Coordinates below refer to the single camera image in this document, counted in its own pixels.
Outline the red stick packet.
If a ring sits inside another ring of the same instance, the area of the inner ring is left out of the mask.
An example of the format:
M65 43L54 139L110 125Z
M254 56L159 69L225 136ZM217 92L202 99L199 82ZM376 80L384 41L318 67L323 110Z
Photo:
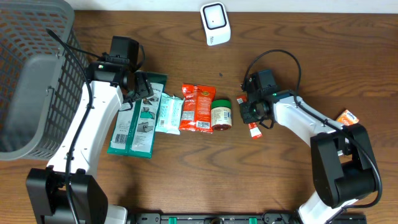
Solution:
M247 97L244 95L238 96L236 99L237 99L237 102L239 105L247 102L247 100L248 100ZM249 123L248 127L249 127L249 130L251 133L251 137L253 139L259 139L262 137L262 133L256 123Z

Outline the green lid jar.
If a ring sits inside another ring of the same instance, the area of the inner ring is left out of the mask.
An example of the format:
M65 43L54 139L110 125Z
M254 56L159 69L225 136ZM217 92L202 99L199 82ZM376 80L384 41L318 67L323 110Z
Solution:
M232 111L229 100L215 100L211 103L211 127L214 131L232 128Z

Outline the pale green wipes pack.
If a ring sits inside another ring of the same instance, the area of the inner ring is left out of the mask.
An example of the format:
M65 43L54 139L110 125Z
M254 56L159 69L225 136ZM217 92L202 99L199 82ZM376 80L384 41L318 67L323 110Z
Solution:
M162 93L156 132L180 135L180 121L185 99Z

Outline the green 3M gloves package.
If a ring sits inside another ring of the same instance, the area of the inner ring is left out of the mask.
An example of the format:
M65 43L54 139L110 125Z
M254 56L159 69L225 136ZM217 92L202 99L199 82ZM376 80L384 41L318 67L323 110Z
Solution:
M148 73L154 94L148 98L122 104L107 150L108 154L150 159L155 140L155 126L167 75Z

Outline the red snack bag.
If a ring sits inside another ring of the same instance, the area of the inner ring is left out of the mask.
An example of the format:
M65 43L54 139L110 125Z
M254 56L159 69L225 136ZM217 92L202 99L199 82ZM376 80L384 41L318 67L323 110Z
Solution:
M212 133L211 104L216 88L205 85L183 84L185 98L179 130Z

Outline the small orange packet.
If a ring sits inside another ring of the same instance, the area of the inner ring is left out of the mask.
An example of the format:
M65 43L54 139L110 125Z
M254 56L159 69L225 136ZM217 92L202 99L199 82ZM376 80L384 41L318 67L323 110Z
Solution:
M337 122L350 126L359 123L359 119L349 110L344 110L336 119Z

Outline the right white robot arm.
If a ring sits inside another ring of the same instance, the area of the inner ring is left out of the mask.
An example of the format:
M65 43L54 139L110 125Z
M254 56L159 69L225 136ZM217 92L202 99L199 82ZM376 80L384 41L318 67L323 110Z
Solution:
M364 126L329 119L291 90L253 90L238 103L245 123L279 124L310 147L315 191L289 223L340 222L349 209L379 203L381 174Z

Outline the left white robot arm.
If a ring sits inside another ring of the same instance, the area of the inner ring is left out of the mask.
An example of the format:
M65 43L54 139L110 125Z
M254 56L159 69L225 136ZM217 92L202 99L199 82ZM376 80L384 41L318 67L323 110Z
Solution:
M37 223L126 223L96 181L110 124L123 103L153 95L146 72L127 63L93 62L83 72L80 104L46 168L30 170L26 187Z

